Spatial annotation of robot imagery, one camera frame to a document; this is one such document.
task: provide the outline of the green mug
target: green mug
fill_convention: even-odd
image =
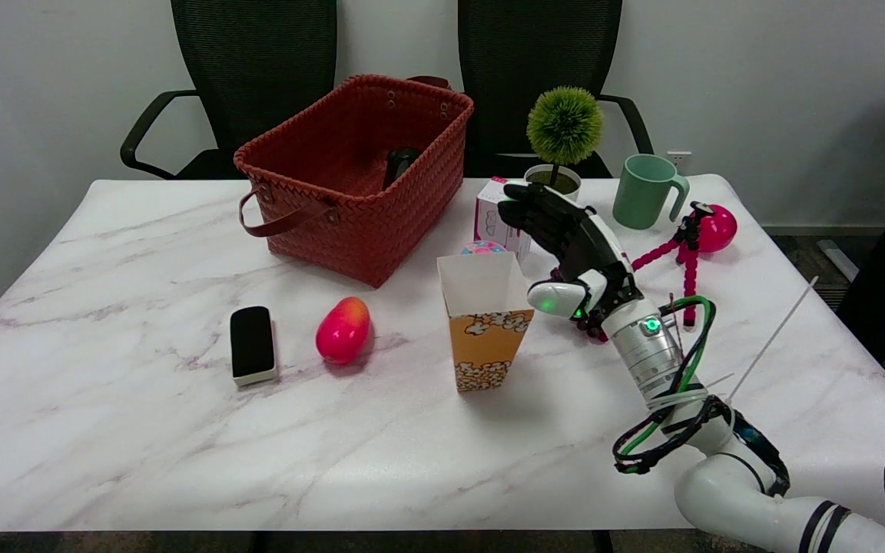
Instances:
[[[678,189],[678,198],[668,218],[674,221],[688,196],[688,180],[678,169],[658,155],[636,154],[624,161],[621,185],[614,200],[614,218],[627,228],[650,228],[665,206],[668,192]]]

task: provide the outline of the red woven basket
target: red woven basket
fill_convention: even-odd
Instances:
[[[234,163],[257,196],[268,249],[382,286],[463,182],[473,101],[431,84],[348,78],[316,104],[245,144]],[[387,155],[422,151],[382,190]]]

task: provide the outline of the white wall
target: white wall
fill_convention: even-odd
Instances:
[[[338,76],[460,88],[456,0],[341,0]],[[159,91],[191,82],[168,0],[0,0],[0,294],[96,178],[147,178],[118,146]],[[658,151],[692,150],[763,224],[885,224],[885,2],[628,0],[605,90],[635,98]],[[601,151],[632,152],[608,109]],[[182,167],[212,147],[193,98],[144,142]]]

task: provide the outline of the red mango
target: red mango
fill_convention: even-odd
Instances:
[[[371,313],[360,298],[341,299],[317,328],[317,351],[323,359],[346,365],[358,357],[371,333]]]

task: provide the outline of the green artificial plant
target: green artificial plant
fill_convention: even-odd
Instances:
[[[578,164],[593,154],[602,131],[603,113],[585,88],[558,87],[538,97],[528,113],[527,132],[535,154],[552,164],[549,186],[555,184],[559,165]]]

